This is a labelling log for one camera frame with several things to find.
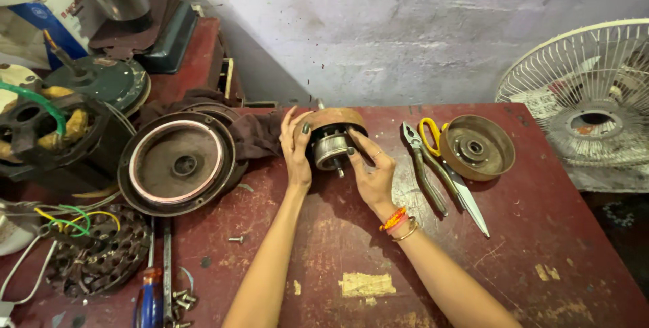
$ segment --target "brown cloth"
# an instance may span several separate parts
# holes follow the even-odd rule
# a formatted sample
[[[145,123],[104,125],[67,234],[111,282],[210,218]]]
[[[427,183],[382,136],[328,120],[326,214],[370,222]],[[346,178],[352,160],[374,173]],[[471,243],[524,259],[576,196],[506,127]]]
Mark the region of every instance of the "brown cloth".
[[[183,99],[169,105],[151,101],[140,108],[140,116],[133,122],[136,128],[154,121],[160,116],[178,112],[193,104],[216,102],[232,107],[234,102],[228,100],[223,92],[210,88],[193,88],[187,90]],[[236,160],[282,156],[280,133],[282,132],[282,109],[270,114],[246,114],[235,120],[228,130],[234,139]]]

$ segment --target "copper ring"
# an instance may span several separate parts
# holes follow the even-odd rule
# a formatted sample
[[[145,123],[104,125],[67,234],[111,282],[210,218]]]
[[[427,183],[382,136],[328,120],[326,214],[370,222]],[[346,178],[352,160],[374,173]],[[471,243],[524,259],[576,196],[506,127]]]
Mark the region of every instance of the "copper ring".
[[[209,177],[194,191],[186,194],[186,195],[181,195],[178,197],[157,197],[155,195],[150,194],[146,190],[144,190],[144,187],[140,183],[137,177],[137,167],[139,166],[140,163],[140,155],[145,152],[145,149],[147,147],[147,144],[149,141],[152,140],[155,136],[159,136],[161,133],[165,133],[167,131],[171,131],[176,127],[179,126],[187,126],[187,127],[192,127],[192,128],[198,128],[202,131],[207,132],[210,137],[214,140],[214,145],[215,145],[215,152],[219,155],[219,158],[216,161],[216,165],[214,166],[214,169],[212,170],[211,174]],[[176,120],[172,121],[170,123],[160,125],[157,128],[153,129],[150,133],[148,133],[142,140],[136,145],[133,155],[130,158],[130,162],[128,165],[128,175],[130,177],[131,183],[133,183],[133,187],[135,188],[135,191],[137,191],[142,197],[144,197],[147,200],[151,200],[154,203],[160,203],[160,204],[172,204],[172,203],[177,203],[181,201],[186,201],[188,199],[191,199],[192,197],[196,196],[205,188],[207,188],[212,181],[215,178],[215,175],[218,174],[221,171],[221,166],[223,166],[223,150],[222,150],[222,145],[221,142],[218,139],[218,136],[216,133],[208,128],[207,126],[198,123],[196,121],[190,121],[190,120]]]

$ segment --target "pliers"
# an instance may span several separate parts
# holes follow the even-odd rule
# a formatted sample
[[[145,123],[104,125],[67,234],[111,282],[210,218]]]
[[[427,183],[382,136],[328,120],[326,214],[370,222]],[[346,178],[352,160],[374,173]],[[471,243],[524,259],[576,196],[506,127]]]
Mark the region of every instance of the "pliers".
[[[414,166],[415,173],[417,174],[420,182],[424,186],[424,192],[435,202],[435,207],[442,213],[443,216],[448,216],[449,212],[447,211],[442,196],[439,192],[430,185],[428,179],[426,178],[426,170],[424,169],[424,161],[433,169],[433,171],[442,179],[444,184],[449,190],[451,197],[458,203],[460,207],[466,210],[466,201],[460,195],[458,188],[453,183],[453,180],[450,178],[449,174],[446,172],[446,169],[442,167],[439,162],[433,158],[433,156],[426,149],[426,145],[421,140],[419,133],[416,128],[408,125],[405,121],[401,125],[404,132],[406,140],[410,144],[414,154]]]

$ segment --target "cardboard box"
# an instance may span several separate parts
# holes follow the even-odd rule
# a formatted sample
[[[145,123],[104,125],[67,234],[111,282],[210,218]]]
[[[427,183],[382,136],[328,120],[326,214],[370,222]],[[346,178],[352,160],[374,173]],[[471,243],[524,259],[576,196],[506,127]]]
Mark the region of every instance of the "cardboard box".
[[[37,0],[10,6],[13,12],[36,26],[49,32],[54,42],[73,59],[87,56],[88,42],[106,21],[93,0]],[[62,63],[47,47],[47,58],[52,69]]]

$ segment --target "yellow scissors handle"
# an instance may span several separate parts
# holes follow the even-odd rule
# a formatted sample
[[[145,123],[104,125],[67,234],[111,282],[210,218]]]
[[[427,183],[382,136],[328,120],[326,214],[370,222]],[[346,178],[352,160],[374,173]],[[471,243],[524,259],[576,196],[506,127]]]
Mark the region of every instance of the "yellow scissors handle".
[[[433,141],[435,142],[434,145],[437,146],[437,149],[434,149],[428,143],[426,132],[424,132],[424,124],[428,125],[428,128],[430,128],[430,132],[433,134]],[[446,129],[447,125],[448,123],[444,124],[442,126],[442,130]],[[441,132],[439,131],[439,128],[437,127],[437,124],[435,124],[433,119],[431,119],[430,117],[424,117],[423,119],[421,119],[421,121],[419,121],[419,135],[421,136],[421,140],[424,142],[424,145],[426,145],[428,151],[435,157],[439,157],[439,137],[441,136]]]

